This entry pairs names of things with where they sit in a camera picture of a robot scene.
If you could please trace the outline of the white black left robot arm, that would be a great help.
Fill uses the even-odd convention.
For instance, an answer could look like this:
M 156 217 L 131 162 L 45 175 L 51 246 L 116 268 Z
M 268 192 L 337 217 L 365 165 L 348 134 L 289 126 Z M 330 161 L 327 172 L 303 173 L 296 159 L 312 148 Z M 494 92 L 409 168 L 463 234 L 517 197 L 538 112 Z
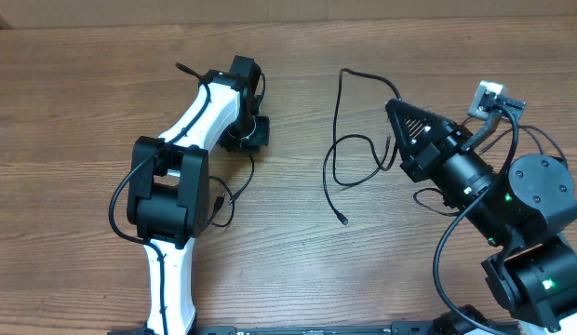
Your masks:
M 270 121 L 260 114 L 265 75 L 252 58 L 235 56 L 226 72 L 198 78 L 195 101 L 170 129 L 136 140 L 129 174 L 127 219 L 147 255 L 150 313 L 141 334 L 191 334 L 195 240 L 213 223 L 209 154 L 215 146 L 253 155 L 269 142 Z

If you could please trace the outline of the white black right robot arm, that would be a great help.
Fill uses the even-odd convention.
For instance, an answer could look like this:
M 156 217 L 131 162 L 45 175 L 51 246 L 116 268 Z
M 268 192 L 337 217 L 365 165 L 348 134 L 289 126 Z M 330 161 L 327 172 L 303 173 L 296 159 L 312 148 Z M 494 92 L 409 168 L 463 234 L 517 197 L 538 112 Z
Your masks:
M 456 222 L 469 220 L 499 252 L 482 262 L 494 299 L 526 331 L 577 333 L 577 254 L 563 230 L 577 220 L 577 199 L 565 158 L 516 157 L 518 100 L 486 98 L 479 109 L 515 136 L 500 171 L 474 150 L 489 136 L 399 99 L 385 106 L 412 181 L 430 180 Z

